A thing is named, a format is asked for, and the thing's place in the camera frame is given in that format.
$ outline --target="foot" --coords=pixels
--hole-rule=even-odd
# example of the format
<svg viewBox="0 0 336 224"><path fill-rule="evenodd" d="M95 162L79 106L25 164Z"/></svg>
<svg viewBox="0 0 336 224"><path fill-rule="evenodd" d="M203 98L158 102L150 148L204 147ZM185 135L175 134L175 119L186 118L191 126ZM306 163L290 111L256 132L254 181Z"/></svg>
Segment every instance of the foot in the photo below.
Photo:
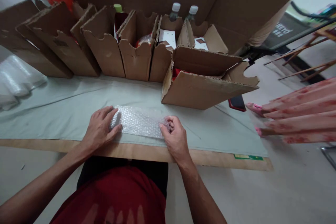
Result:
<svg viewBox="0 0 336 224"><path fill-rule="evenodd" d="M262 106L254 104L254 103L247 103L246 107L253 111L254 113L256 113L258 116L260 117L264 117L264 115L262 114L261 110L262 110Z"/></svg>

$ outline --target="pink shoe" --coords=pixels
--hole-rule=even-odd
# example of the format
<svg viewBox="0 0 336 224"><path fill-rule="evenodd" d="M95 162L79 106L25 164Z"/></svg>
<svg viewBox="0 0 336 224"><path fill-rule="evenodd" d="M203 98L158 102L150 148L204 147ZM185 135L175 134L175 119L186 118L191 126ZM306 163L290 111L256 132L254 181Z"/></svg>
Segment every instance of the pink shoe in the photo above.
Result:
<svg viewBox="0 0 336 224"><path fill-rule="evenodd" d="M258 128L258 127L254 127L256 132L258 133L258 135L261 137L261 138L264 138L265 136L262 134L261 132L261 128Z"/></svg>
<svg viewBox="0 0 336 224"><path fill-rule="evenodd" d="M262 114L262 106L254 104L254 103L246 103L246 107L251 110L252 112L256 113L260 117L264 117Z"/></svg>

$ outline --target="green label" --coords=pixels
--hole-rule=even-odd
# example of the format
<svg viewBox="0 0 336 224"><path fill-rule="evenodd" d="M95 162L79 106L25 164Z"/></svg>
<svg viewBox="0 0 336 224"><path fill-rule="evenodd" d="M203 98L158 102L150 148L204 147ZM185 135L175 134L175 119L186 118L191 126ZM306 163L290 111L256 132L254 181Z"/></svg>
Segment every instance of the green label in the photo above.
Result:
<svg viewBox="0 0 336 224"><path fill-rule="evenodd" d="M252 159L252 160L264 160L263 157L260 156L251 156L251 155L240 155L240 154L234 154L235 159Z"/></svg>

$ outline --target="green bottle cap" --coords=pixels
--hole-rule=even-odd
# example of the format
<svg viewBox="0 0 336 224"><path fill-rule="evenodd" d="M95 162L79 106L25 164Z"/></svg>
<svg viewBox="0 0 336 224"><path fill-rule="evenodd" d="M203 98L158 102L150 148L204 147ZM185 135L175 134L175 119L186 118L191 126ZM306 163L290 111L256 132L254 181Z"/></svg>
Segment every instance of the green bottle cap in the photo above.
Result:
<svg viewBox="0 0 336 224"><path fill-rule="evenodd" d="M115 11L116 11L116 12L123 13L123 10L122 10L123 8L121 7L120 4L115 3L115 4L113 5L113 7L115 8Z"/></svg>

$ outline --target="open cardboard box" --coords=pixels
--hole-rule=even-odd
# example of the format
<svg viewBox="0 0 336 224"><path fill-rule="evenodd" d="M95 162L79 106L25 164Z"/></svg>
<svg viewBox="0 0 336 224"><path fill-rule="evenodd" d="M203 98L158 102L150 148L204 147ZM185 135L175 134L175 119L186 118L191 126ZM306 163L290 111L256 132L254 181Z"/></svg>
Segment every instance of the open cardboard box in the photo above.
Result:
<svg viewBox="0 0 336 224"><path fill-rule="evenodd" d="M163 43L158 44L160 29L174 31L177 42L182 26L183 20L181 17L178 17L174 22L171 22L168 15L161 16L156 33L157 35L155 40L152 65L150 67L151 73L149 76L149 81L162 83L172 61L173 50L167 49Z"/></svg>
<svg viewBox="0 0 336 224"><path fill-rule="evenodd" d="M247 78L240 57L178 46L163 81L161 103L208 109L258 89L257 77ZM173 81L173 67L182 71Z"/></svg>
<svg viewBox="0 0 336 224"><path fill-rule="evenodd" d="M42 2L37 3L41 9L45 8ZM39 12L31 0L1 11L0 44L46 76L71 78L71 70L43 41L34 34L27 36L25 33L22 23Z"/></svg>
<svg viewBox="0 0 336 224"><path fill-rule="evenodd" d="M114 8L104 6L81 30L103 74L125 78L118 42L113 36L114 13Z"/></svg>
<svg viewBox="0 0 336 224"><path fill-rule="evenodd" d="M96 13L88 4L82 9L73 4L71 13L64 2L45 9L26 24L47 44L75 75L98 77L99 65L85 42L80 27Z"/></svg>
<svg viewBox="0 0 336 224"><path fill-rule="evenodd" d="M179 44L191 48L195 48L195 40L197 37L202 37L208 48L208 51L214 53L228 53L228 48L223 42L221 36L217 32L214 25L208 25L208 22L203 22L200 26L195 24L194 20L190 22L185 20L179 37Z"/></svg>
<svg viewBox="0 0 336 224"><path fill-rule="evenodd" d="M143 12L132 10L117 31L120 41L119 49L127 79L148 81L158 19L156 13L152 13L150 17L145 17ZM145 42L138 48L134 47L141 37L150 33L152 34L150 44Z"/></svg>

